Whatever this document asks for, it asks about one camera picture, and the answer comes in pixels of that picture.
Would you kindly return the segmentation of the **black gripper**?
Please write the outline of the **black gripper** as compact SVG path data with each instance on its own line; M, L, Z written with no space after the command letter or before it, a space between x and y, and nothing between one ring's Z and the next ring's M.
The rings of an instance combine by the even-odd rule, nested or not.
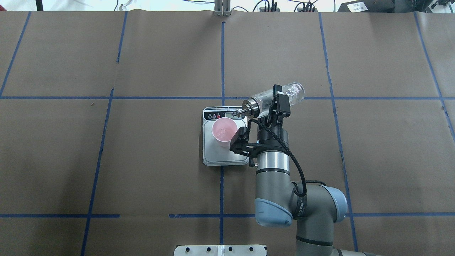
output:
M266 126L263 123L258 125L257 142L267 146L279 147L282 149L280 151L283 152L289 148L289 134L282 127L284 118L289 116L289 97L282 93L281 85L274 85Z

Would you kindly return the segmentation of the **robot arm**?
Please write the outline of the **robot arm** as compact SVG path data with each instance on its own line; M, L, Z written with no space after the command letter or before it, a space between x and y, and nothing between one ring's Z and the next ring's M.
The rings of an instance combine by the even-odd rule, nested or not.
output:
M346 196L337 188L307 184L300 166L300 182L290 178L289 135L283 128L291 105L305 97L300 83L293 82L278 91L254 95L259 107L257 143L266 149L257 154L255 219L265 227L288 227L297 221L297 256L368 256L367 252L345 251L333 245L334 224L348 210Z

